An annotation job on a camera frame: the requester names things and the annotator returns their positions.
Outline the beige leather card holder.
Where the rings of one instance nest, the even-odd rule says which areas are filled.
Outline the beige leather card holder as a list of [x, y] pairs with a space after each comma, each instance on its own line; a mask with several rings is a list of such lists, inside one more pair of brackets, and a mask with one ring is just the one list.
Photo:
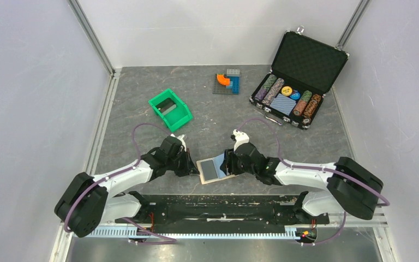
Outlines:
[[[204, 178], [203, 178], [203, 175], [202, 175], [202, 170], [201, 170], [200, 163], [202, 161], [208, 160], [208, 159], [213, 159], [216, 171], [218, 173], [218, 178], [214, 179], [214, 180], [210, 180], [210, 181], [205, 181]], [[196, 162], [196, 167], [197, 167], [197, 169], [200, 173], [201, 184], [209, 184], [209, 183], [218, 182], [218, 181], [222, 181], [222, 180], [227, 180], [229, 178], [235, 177], [235, 175], [230, 174], [227, 169], [224, 169], [224, 170], [221, 169], [221, 166], [223, 165], [223, 161], [224, 161], [224, 154], [222, 153], [222, 154], [220, 154], [216, 157], [207, 158], [207, 159], [203, 159], [203, 160], [198, 160]]]

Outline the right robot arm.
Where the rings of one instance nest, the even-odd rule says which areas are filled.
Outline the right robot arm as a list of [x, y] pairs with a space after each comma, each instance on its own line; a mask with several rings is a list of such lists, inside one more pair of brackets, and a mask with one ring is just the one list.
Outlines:
[[267, 185], [316, 188], [317, 192], [301, 193], [300, 203], [293, 208], [294, 218], [301, 223], [332, 212], [371, 220], [383, 199], [384, 183], [349, 157], [340, 157], [336, 163], [302, 165], [265, 157], [248, 142], [225, 150], [220, 169], [228, 175], [251, 174]]

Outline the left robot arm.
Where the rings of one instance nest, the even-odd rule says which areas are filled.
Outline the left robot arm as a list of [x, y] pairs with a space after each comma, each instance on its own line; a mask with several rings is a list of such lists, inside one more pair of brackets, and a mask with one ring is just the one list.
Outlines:
[[77, 174], [55, 205], [54, 213], [66, 231], [78, 237], [89, 235], [102, 223], [124, 217], [144, 222], [149, 217], [149, 207], [139, 196], [126, 191], [168, 171], [178, 177], [198, 174], [184, 135], [167, 136], [159, 147], [119, 169], [93, 176], [86, 172]]

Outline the dark card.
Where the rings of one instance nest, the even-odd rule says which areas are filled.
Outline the dark card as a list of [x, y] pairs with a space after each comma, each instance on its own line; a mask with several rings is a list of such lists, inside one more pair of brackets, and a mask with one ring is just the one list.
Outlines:
[[162, 102], [160, 102], [156, 108], [158, 109], [158, 111], [163, 115], [167, 115], [168, 113], [170, 113], [172, 110], [177, 108], [177, 104], [171, 99], [171, 98], [166, 98], [164, 99]]

